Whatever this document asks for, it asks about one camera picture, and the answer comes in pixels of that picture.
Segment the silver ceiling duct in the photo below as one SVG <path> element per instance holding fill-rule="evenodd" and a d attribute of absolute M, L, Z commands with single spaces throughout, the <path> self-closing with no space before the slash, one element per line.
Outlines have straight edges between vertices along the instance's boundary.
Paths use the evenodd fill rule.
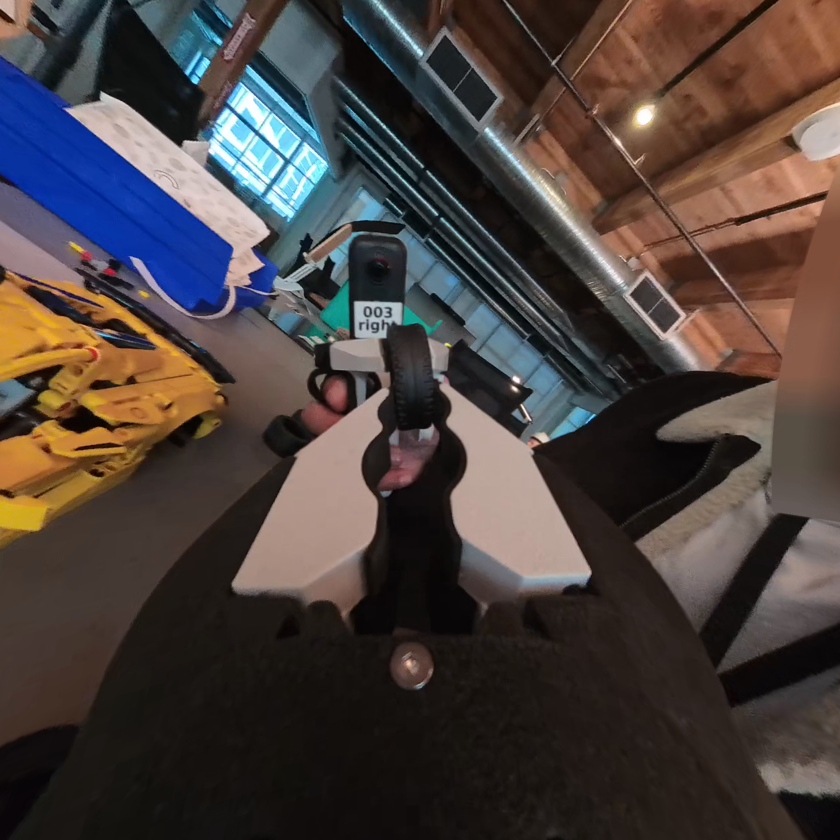
<path fill-rule="evenodd" d="M 410 13 L 396 2 L 341 5 L 352 30 L 653 362 L 668 373 L 711 370 L 711 363 L 680 328 L 661 337 L 625 299 L 635 282 L 633 272 L 556 181 L 515 144 L 503 121 L 492 116 L 481 129 L 475 128 L 454 96 L 425 70 L 429 41 Z"/>

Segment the white round ceiling device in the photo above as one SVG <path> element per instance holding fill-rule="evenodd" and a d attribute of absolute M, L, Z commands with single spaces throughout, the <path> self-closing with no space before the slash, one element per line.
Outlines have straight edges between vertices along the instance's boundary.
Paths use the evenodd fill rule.
<path fill-rule="evenodd" d="M 839 155 L 839 103 L 822 108 L 791 130 L 791 137 L 808 161 L 824 161 Z"/>

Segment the yellow toy brick car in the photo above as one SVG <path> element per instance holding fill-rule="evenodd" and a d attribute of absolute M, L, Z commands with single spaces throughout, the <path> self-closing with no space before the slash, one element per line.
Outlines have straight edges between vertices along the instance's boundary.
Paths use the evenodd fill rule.
<path fill-rule="evenodd" d="M 158 444 L 222 422 L 234 376 L 102 277 L 2 268 L 1 546 L 129 478 Z"/>

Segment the grey shirt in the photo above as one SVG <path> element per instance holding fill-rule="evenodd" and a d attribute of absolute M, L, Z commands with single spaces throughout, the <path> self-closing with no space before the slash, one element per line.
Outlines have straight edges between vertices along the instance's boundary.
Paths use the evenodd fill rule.
<path fill-rule="evenodd" d="M 652 558 L 695 629 L 771 520 L 758 490 L 688 540 Z M 838 524 L 809 521 L 720 666 L 725 671 L 838 624 Z M 839 792 L 838 667 L 736 707 L 732 715 L 774 793 Z"/>

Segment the cluster of small loose bricks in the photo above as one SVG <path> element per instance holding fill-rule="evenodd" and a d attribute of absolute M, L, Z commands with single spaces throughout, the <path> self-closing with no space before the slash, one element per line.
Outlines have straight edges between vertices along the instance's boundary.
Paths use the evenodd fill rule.
<path fill-rule="evenodd" d="M 115 258 L 102 259 L 96 257 L 89 248 L 72 241 L 67 241 L 66 247 L 76 259 L 76 263 L 72 266 L 72 269 L 81 277 L 93 278 L 112 291 L 123 291 L 143 301 L 151 299 L 148 291 L 139 290 L 133 283 L 122 278 L 120 272 L 123 263 L 119 260 Z"/>

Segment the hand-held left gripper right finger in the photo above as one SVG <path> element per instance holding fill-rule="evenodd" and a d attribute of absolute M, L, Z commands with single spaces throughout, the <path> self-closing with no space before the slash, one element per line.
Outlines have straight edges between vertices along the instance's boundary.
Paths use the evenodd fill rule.
<path fill-rule="evenodd" d="M 586 583 L 591 567 L 531 449 L 451 385 L 439 394 L 446 584 L 488 606 Z"/>

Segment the grey desk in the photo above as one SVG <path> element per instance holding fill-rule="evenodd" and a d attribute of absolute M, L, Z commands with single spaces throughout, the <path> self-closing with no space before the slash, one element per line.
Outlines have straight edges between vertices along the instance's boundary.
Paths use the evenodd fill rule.
<path fill-rule="evenodd" d="M 2 550 L 1 742 L 87 714 L 161 577 L 278 463 L 261 436 L 308 400 L 310 355 L 255 310 L 219 321 L 148 306 L 234 375 L 222 426 L 157 448 L 132 477 Z"/>

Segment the person's right hand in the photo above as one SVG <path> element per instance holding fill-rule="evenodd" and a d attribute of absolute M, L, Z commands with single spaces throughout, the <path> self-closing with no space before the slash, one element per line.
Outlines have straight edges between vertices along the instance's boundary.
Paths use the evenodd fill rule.
<path fill-rule="evenodd" d="M 340 423 L 349 412 L 350 392 L 344 378 L 337 374 L 326 377 L 321 384 L 322 400 L 314 400 L 301 411 L 301 423 L 313 436 L 320 436 Z M 381 479 L 382 492 L 405 489 L 422 475 L 426 464 L 434 456 L 439 432 L 402 431 L 398 443 L 391 444 L 391 466 Z"/>

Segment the teal green box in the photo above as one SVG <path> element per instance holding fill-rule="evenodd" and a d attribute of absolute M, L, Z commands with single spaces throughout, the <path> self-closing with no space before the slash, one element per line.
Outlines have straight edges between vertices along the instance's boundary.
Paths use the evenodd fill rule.
<path fill-rule="evenodd" d="M 443 323 L 441 318 L 424 321 L 406 304 L 399 301 L 361 300 L 351 302 L 350 286 L 343 286 L 329 305 L 322 310 L 321 320 L 332 330 L 346 329 L 356 339 L 384 339 L 394 326 L 420 326 L 431 335 Z"/>

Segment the black toy car tyre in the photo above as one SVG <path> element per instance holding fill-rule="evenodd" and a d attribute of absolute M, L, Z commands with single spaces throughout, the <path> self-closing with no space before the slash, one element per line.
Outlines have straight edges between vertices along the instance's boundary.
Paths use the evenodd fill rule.
<path fill-rule="evenodd" d="M 302 410 L 292 415 L 278 415 L 266 426 L 262 441 L 268 449 L 280 458 L 294 456 L 314 438 L 313 433 L 302 420 Z"/>
<path fill-rule="evenodd" d="M 385 361 L 391 375 L 391 431 L 420 431 L 433 426 L 437 383 L 424 329 L 417 324 L 392 325 L 385 338 Z"/>

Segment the bright window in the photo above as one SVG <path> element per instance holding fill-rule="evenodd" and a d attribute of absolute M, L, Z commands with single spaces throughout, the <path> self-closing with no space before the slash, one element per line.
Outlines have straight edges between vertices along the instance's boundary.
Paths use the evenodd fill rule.
<path fill-rule="evenodd" d="M 225 173 L 255 211 L 287 222 L 329 173 L 329 161 L 301 92 L 258 54 L 214 120 L 198 134 L 215 174 Z"/>

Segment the black standing panel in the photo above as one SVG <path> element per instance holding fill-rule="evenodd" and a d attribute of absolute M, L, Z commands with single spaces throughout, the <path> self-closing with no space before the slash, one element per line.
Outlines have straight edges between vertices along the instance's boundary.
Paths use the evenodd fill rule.
<path fill-rule="evenodd" d="M 128 105 L 178 145 L 200 130 L 203 91 L 129 2 L 110 6 L 94 90 Z"/>

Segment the blue plastic bin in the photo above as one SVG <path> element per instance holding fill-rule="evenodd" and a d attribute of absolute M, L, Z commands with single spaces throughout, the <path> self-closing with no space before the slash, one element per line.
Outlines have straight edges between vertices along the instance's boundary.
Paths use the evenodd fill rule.
<path fill-rule="evenodd" d="M 258 257 L 256 290 L 230 293 L 233 247 L 1 58 L 2 177 L 197 317 L 266 305 L 277 273 Z"/>

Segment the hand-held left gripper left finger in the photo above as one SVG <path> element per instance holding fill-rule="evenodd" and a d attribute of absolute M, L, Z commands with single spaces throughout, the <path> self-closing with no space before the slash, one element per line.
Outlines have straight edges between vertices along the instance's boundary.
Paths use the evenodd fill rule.
<path fill-rule="evenodd" d="M 392 466 L 393 432 L 383 389 L 291 460 L 232 581 L 235 594 L 326 601 L 346 614 L 382 590 L 389 539 L 379 485 Z"/>

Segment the dark tilted panel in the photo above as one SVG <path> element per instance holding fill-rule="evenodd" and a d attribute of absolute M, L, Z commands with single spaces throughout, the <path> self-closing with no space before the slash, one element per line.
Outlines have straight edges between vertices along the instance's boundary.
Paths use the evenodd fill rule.
<path fill-rule="evenodd" d="M 448 383 L 501 425 L 510 425 L 514 413 L 532 395 L 532 389 L 514 381 L 460 340 L 448 348 Z"/>

